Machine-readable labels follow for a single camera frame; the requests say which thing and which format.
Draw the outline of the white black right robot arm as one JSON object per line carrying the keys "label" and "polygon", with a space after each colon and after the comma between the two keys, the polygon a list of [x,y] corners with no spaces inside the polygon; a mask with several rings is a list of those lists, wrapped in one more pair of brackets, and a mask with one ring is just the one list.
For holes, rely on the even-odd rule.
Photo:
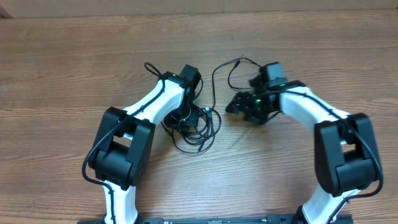
{"label": "white black right robot arm", "polygon": [[352,223],[338,213],[354,198],[378,194],[384,185],[371,120],[320,99],[304,83],[288,81],[279,62],[261,66],[249,81],[253,91],[239,92],[226,112],[242,112],[246,121],[266,124],[278,113],[302,123],[314,140],[318,185],[311,198],[285,223]]}

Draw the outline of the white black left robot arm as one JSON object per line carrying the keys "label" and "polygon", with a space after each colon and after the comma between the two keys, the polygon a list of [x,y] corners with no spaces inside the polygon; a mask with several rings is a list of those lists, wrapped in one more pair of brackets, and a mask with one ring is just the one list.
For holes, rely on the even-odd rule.
{"label": "white black left robot arm", "polygon": [[93,147],[85,157],[83,178],[101,185],[106,213],[98,223],[137,223],[136,186],[149,164],[156,126],[170,116],[186,121],[193,115],[195,88],[201,80],[197,68],[186,65],[180,74],[160,73],[155,88],[123,110],[110,107],[102,117]]}

